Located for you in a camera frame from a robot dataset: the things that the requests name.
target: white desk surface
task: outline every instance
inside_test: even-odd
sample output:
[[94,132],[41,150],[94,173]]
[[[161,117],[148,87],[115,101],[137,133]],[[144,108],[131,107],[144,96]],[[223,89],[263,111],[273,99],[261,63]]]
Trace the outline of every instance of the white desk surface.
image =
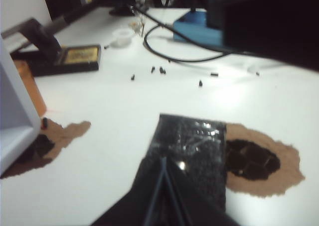
[[[149,11],[168,23],[185,12]],[[100,8],[56,35],[61,45],[100,43],[100,70],[36,78],[48,108],[45,116],[63,126],[83,120],[92,125],[49,165],[1,180],[1,225],[91,224],[129,191],[160,113],[242,123],[292,144],[306,179],[265,199],[227,189],[226,212],[243,226],[319,225],[319,74],[237,55],[201,64],[168,63],[147,51],[137,35],[126,48],[104,50],[113,41],[112,31],[133,20]],[[147,20],[146,30],[153,25]],[[176,57],[215,54],[159,36],[172,34],[159,29],[150,44]],[[159,74],[159,66],[166,75]]]

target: black plastic piece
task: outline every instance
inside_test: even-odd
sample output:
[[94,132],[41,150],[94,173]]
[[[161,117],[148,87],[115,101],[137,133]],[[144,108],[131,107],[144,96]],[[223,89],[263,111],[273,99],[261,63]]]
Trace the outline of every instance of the black plastic piece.
[[238,226],[203,199],[176,164],[165,157],[92,225]]

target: white panel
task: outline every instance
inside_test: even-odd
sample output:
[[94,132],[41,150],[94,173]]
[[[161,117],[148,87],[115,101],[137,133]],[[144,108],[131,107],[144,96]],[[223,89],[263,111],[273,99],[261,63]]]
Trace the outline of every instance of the white panel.
[[34,141],[40,119],[0,39],[0,173]]

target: debris on table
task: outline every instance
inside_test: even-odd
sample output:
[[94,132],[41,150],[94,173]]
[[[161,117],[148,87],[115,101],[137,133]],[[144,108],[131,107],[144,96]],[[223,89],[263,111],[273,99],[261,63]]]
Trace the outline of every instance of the debris on table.
[[48,128],[48,119],[46,117],[44,117],[42,119],[41,130],[47,130],[47,128]]

